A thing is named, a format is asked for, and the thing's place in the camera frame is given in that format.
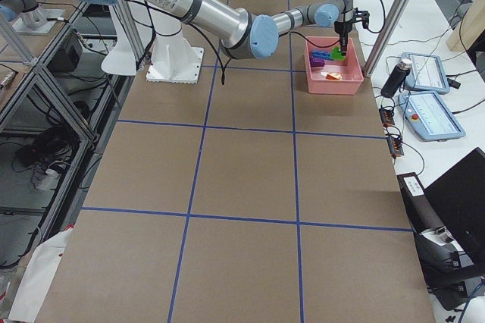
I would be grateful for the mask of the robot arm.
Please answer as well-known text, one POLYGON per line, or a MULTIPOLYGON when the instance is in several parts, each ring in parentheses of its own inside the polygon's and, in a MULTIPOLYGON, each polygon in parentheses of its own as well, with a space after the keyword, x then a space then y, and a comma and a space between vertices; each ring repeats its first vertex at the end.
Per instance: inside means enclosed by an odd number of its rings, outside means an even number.
MULTIPOLYGON (((116 5, 118 0, 80 0, 116 5)), ((370 14, 353 0, 324 0, 268 16, 245 8, 233 9, 219 0, 145 0, 184 24, 194 24, 217 36, 226 56, 234 59, 267 58, 277 49, 280 36, 299 27, 317 24, 333 27, 341 54, 346 54, 348 34, 355 23, 368 27, 370 14)))

